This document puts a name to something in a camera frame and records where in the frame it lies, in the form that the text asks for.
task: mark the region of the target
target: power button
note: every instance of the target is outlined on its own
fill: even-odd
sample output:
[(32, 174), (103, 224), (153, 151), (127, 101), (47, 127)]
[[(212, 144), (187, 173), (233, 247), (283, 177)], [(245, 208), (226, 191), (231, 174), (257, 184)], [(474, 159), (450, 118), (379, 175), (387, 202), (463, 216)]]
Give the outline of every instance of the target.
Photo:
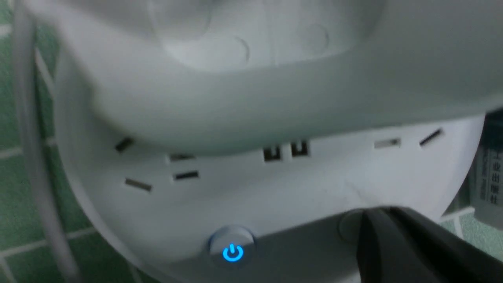
[(209, 254), (219, 267), (242, 267), (249, 263), (255, 254), (253, 235), (241, 226), (224, 227), (211, 237)]

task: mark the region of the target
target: socket hole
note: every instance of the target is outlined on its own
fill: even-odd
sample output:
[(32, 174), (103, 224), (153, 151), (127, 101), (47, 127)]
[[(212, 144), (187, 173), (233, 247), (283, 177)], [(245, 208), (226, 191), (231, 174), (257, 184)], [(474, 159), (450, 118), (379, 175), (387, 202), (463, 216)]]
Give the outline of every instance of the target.
[(279, 146), (264, 149), (264, 161), (273, 162), (281, 160), (281, 149)]
[(128, 149), (128, 147), (132, 146), (133, 144), (134, 144), (134, 140), (130, 137), (126, 137), (123, 140), (121, 140), (118, 144), (115, 145), (115, 150), (118, 153), (122, 153), (123, 151)]
[(309, 146), (307, 141), (299, 141), (297, 143), (291, 143), (292, 157), (309, 156)]
[(126, 178), (126, 181), (124, 183), (130, 187), (142, 189), (147, 192), (150, 192), (152, 190), (152, 185), (149, 185), (149, 184), (146, 184), (146, 183), (143, 183), (140, 181), (136, 181), (133, 179)]
[(442, 131), (442, 129), (438, 129), (436, 131), (434, 131), (432, 134), (430, 134), (429, 136), (427, 136), (425, 139), (423, 139), (419, 145), (421, 147), (424, 147), (426, 145), (429, 145), (431, 142), (437, 140), (438, 138), (440, 138), (441, 136), (444, 135), (444, 131)]
[(375, 149), (383, 149), (383, 148), (390, 148), (390, 147), (400, 147), (401, 144), (402, 144), (401, 139), (392, 138), (392, 139), (376, 141), (374, 143), (374, 148)]
[(173, 175), (173, 179), (175, 181), (182, 181), (182, 180), (188, 180), (188, 179), (199, 179), (199, 172), (198, 171), (190, 171), (190, 172), (175, 174), (175, 175)]
[(195, 159), (195, 158), (196, 157), (193, 156), (193, 155), (186, 155), (186, 154), (173, 154), (173, 155), (170, 155), (170, 161), (171, 162), (190, 160), (190, 159)]

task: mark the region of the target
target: green tiled wall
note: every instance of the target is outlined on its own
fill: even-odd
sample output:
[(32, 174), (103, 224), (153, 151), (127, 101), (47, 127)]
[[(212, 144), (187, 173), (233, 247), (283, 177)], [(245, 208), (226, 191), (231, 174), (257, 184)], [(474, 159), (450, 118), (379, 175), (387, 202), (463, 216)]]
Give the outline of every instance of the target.
[[(12, 13), (6, 0), (0, 0), (0, 25), (8, 25), (11, 21)], [(49, 74), (53, 75), (59, 45), (51, 28), (47, 26), (38, 28), (37, 48)], [(52, 99), (40, 73), (37, 74), (37, 89), (43, 136), (53, 138)], [(16, 152), (12, 149), (18, 148), (20, 141), (12, 93), (9, 34), (0, 37), (0, 133), (0, 152)], [(91, 224), (70, 190), (57, 147), (47, 147), (46, 157), (65, 231), (67, 233), (89, 231)], [(0, 174), (0, 259), (7, 262), (10, 273), (7, 274), (6, 270), (0, 268), (0, 283), (12, 283), (9, 281), (11, 276), (17, 283), (63, 282), (48, 247), (41, 242), (44, 240), (44, 235), (32, 202), (22, 155), (17, 153), (0, 158)], [(479, 223), (472, 214), (462, 216), (460, 224), (462, 233), (469, 243), (503, 260), (501, 231)], [(456, 233), (453, 220), (442, 223), (442, 226)], [(156, 282), (141, 271), (140, 282), (135, 281), (128, 263), (97, 233), (92, 231), (84, 233), (82, 236), (72, 238), (69, 243), (87, 282)]]

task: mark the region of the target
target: blue power icon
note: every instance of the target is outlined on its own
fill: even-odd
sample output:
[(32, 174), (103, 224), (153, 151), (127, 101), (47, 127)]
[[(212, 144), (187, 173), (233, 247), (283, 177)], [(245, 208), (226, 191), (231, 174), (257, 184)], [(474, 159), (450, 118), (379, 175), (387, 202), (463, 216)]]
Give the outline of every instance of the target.
[(228, 248), (223, 249), (222, 255), (228, 262), (236, 262), (243, 258), (243, 248), (241, 246), (234, 246), (233, 243)]

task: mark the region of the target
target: wire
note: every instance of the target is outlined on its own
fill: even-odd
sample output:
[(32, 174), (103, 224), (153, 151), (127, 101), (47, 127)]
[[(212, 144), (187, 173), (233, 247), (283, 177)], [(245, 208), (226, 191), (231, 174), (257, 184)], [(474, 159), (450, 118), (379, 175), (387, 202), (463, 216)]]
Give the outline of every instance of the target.
[(13, 25), (14, 94), (21, 146), (33, 199), (49, 248), (67, 283), (83, 282), (58, 216), (40, 137), (35, 96), (35, 20), (16, 1)]

